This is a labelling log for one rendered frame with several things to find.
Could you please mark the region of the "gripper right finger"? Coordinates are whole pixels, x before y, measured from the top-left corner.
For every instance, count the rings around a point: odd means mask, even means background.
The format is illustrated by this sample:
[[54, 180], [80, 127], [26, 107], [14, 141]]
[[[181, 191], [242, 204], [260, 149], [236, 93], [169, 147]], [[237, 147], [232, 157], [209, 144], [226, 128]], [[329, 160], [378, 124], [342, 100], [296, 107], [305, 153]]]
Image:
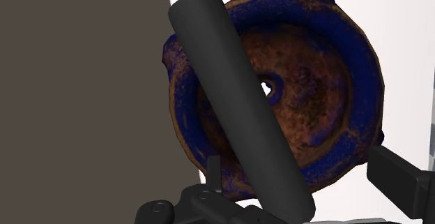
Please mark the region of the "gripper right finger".
[[435, 172], [420, 170], [383, 146], [371, 147], [367, 178], [408, 218], [435, 224]]

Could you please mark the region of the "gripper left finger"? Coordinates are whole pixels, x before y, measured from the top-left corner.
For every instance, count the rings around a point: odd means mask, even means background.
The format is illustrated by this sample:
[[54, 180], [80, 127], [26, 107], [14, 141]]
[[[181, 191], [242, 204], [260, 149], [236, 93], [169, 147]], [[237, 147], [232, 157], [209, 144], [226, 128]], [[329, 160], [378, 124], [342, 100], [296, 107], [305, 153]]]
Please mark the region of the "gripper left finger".
[[206, 183], [184, 188], [177, 204], [154, 200], [138, 210], [134, 224], [252, 224], [250, 213], [222, 195], [220, 157], [207, 159]]

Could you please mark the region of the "blue and brown bowl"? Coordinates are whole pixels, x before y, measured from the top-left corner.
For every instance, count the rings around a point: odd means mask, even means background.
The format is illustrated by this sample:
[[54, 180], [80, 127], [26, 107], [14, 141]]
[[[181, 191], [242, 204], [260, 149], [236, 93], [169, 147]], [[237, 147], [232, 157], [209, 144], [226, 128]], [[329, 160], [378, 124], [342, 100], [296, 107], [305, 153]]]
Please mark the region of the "blue and brown bowl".
[[[231, 0], [227, 11], [311, 191], [335, 183], [383, 141], [384, 83], [364, 31], [335, 0]], [[169, 109], [187, 157], [201, 170], [221, 156], [222, 192], [254, 197], [177, 37], [162, 49]]]

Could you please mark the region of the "dark grey cylinder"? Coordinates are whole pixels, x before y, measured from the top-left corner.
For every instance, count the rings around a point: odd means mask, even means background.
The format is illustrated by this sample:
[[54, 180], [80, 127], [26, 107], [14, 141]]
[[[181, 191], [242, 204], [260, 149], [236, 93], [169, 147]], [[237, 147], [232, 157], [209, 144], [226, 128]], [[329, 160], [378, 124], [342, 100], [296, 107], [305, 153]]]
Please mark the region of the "dark grey cylinder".
[[222, 0], [178, 0], [168, 15], [261, 206], [311, 221], [312, 194]]

